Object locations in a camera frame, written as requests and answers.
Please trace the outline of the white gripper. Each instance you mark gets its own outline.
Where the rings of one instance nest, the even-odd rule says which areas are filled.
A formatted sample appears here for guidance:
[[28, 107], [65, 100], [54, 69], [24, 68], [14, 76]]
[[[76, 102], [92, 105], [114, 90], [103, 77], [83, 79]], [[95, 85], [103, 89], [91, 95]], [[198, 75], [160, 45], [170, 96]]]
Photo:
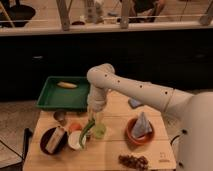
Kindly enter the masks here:
[[[87, 97], [87, 103], [90, 109], [97, 113], [97, 123], [102, 123], [103, 112], [102, 111], [107, 104], [108, 90], [105, 88], [97, 88], [95, 86], [90, 87], [90, 91]], [[88, 109], [88, 121], [94, 120], [93, 111]]]

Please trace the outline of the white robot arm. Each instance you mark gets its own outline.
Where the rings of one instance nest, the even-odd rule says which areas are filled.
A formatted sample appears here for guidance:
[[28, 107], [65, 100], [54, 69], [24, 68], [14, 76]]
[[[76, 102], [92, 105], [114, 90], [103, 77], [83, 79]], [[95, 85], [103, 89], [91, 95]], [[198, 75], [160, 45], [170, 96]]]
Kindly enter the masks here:
[[101, 111], [108, 89], [129, 96], [162, 113], [181, 120], [176, 171], [213, 171], [213, 92], [188, 93], [171, 87], [132, 80], [101, 64], [87, 72], [91, 87], [88, 105]]

